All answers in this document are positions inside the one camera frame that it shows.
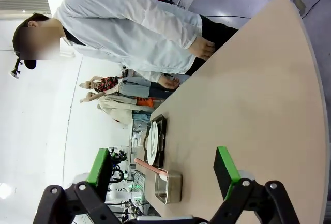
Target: white plate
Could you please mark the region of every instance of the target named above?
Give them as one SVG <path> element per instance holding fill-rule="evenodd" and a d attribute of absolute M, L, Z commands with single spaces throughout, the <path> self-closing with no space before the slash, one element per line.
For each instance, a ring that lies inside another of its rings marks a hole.
<path fill-rule="evenodd" d="M 157 154 L 157 146 L 159 139 L 159 130 L 157 128 L 156 122 L 151 124 L 151 128 L 149 129 L 148 134 L 148 144 L 147 144 L 147 161 L 149 165 L 153 165 L 156 154 Z"/>

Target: bolt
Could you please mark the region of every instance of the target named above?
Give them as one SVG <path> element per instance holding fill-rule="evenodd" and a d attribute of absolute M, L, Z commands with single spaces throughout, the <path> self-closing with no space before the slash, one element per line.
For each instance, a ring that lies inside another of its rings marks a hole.
<path fill-rule="evenodd" d="M 276 189 L 276 188 L 277 188 L 277 184 L 275 184 L 275 183 L 270 184 L 270 188 L 271 188 L 271 189 Z"/>
<path fill-rule="evenodd" d="M 51 190 L 51 193 L 52 193 L 53 195 L 55 195 L 55 194 L 57 193 L 57 188 L 53 188 L 53 189 Z"/>
<path fill-rule="evenodd" d="M 79 187 L 78 187 L 80 190 L 84 190 L 86 189 L 86 186 L 84 184 L 81 184 Z"/>
<path fill-rule="evenodd" d="M 243 186 L 248 186 L 248 185 L 250 185 L 249 181 L 247 181 L 247 180 L 243 181 Z"/>

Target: wall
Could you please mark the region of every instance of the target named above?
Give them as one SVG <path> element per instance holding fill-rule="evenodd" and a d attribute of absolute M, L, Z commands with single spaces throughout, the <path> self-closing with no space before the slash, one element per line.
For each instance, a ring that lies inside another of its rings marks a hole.
<path fill-rule="evenodd" d="M 12 48 L 21 22 L 0 20 L 0 49 Z M 90 170 L 97 149 L 128 143 L 128 129 L 96 109 L 96 103 L 80 104 L 86 90 L 74 91 L 78 76 L 79 84 L 92 76 L 111 76 L 119 67 L 88 58 L 81 63 L 79 56 L 38 61 L 34 70 L 21 65 L 17 80 L 9 75 L 14 52 L 0 51 L 0 57 L 0 183 L 12 188 L 8 198 L 0 198 L 0 223 L 32 223 L 46 186 L 64 182 L 66 188 L 75 175 Z"/>

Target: green pad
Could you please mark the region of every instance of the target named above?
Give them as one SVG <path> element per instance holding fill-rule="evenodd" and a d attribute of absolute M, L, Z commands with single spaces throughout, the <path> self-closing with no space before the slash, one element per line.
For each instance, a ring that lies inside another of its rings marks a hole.
<path fill-rule="evenodd" d="M 107 148 L 101 148 L 94 160 L 91 171 L 86 179 L 86 181 L 94 187 L 97 187 L 99 184 L 99 176 L 108 154 L 109 150 Z"/>
<path fill-rule="evenodd" d="M 225 146 L 219 146 L 216 149 L 214 171 L 223 198 L 226 200 L 231 194 L 234 184 L 240 180 L 240 175 Z"/>

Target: floor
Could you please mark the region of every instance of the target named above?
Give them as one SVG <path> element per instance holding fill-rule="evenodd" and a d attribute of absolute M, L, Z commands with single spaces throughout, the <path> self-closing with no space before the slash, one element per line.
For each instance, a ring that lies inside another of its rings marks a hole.
<path fill-rule="evenodd" d="M 269 0 L 194 0 L 189 10 L 203 15 L 236 15 L 251 17 L 256 14 Z M 306 12 L 317 0 L 303 0 Z M 331 120 L 331 0 L 321 0 L 304 18 L 309 38 L 318 62 L 328 119 Z M 211 18 L 214 21 L 240 28 L 248 20 L 242 18 L 224 17 Z"/>

